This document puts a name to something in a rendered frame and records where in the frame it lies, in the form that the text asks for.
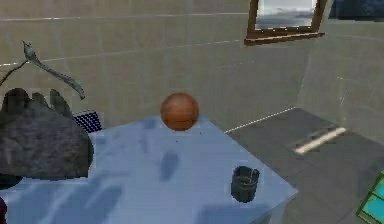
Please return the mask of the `orange basketball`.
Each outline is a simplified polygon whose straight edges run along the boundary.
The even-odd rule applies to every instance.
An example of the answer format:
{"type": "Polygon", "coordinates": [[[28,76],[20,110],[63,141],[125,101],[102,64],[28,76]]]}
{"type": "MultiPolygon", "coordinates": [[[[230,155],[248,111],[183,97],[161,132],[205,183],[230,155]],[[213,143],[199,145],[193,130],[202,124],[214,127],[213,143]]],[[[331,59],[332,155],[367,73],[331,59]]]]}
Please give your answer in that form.
{"type": "Polygon", "coordinates": [[[163,123],[171,130],[186,131],[198,120],[198,102],[187,93],[173,93],[162,102],[160,117],[163,123]]]}

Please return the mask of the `pale blue table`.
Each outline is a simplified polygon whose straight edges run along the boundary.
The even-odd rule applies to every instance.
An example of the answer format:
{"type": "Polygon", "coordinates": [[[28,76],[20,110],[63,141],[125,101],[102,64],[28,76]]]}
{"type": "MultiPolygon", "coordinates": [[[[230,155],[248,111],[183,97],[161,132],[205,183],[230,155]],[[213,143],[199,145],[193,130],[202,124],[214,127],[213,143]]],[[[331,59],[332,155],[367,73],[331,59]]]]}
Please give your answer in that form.
{"type": "Polygon", "coordinates": [[[0,191],[7,224],[280,224],[297,191],[206,118],[175,132],[157,117],[91,136],[86,178],[23,179],[0,191]],[[249,203],[231,196],[233,170],[260,172],[249,203]]]}

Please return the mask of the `dark grey cup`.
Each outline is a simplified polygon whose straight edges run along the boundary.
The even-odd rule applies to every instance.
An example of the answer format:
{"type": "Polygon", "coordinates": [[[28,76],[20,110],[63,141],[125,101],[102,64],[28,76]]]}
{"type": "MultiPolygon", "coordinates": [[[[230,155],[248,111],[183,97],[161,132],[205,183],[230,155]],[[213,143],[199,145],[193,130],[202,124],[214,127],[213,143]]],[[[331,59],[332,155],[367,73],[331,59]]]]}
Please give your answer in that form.
{"type": "Polygon", "coordinates": [[[233,170],[231,196],[238,202],[249,203],[255,198],[260,172],[247,166],[238,166],[233,170]]]}

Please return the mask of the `brown framed window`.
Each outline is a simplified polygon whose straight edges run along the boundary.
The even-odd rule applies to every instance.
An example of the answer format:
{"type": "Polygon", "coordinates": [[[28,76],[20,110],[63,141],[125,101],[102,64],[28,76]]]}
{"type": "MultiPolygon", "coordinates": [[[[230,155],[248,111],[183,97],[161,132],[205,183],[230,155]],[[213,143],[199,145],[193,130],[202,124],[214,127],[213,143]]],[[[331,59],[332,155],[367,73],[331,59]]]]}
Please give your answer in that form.
{"type": "Polygon", "coordinates": [[[279,8],[268,0],[250,0],[245,46],[319,38],[327,0],[308,0],[307,7],[279,8]]]}

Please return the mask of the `grey bare branch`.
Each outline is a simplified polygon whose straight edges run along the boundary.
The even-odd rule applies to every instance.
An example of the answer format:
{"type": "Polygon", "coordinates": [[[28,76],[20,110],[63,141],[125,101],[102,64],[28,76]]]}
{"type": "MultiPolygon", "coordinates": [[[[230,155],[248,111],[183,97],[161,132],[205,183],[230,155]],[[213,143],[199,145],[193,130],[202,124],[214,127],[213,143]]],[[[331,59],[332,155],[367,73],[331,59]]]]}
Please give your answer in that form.
{"type": "Polygon", "coordinates": [[[22,41],[22,43],[23,43],[24,60],[5,73],[5,75],[0,79],[0,86],[10,77],[12,73],[21,69],[27,63],[31,63],[32,65],[44,70],[45,72],[51,74],[53,77],[67,84],[69,87],[71,87],[73,90],[75,90],[78,93],[81,100],[84,100],[86,98],[85,91],[78,82],[76,82],[72,77],[65,75],[61,72],[58,72],[50,68],[49,66],[45,65],[44,63],[42,63],[38,58],[30,42],[22,41]]]}

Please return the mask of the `green framed turquoise object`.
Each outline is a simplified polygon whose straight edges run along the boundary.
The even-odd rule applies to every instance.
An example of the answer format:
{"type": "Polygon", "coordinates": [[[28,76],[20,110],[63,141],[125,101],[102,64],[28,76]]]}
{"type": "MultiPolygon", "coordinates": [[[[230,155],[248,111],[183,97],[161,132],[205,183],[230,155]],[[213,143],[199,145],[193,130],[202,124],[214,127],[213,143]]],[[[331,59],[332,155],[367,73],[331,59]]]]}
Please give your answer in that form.
{"type": "Polygon", "coordinates": [[[384,170],[379,173],[358,207],[356,216],[364,224],[384,224],[384,170]]]}

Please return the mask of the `dark red object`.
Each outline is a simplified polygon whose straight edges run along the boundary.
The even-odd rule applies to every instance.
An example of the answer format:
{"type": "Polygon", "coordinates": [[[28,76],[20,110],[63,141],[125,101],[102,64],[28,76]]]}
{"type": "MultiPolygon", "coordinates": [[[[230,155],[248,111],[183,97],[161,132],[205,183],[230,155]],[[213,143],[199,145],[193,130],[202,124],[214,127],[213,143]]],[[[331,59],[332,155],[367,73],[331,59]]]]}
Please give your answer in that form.
{"type": "Polygon", "coordinates": [[[6,221],[7,205],[3,198],[0,197],[0,224],[7,224],[6,221]]]}

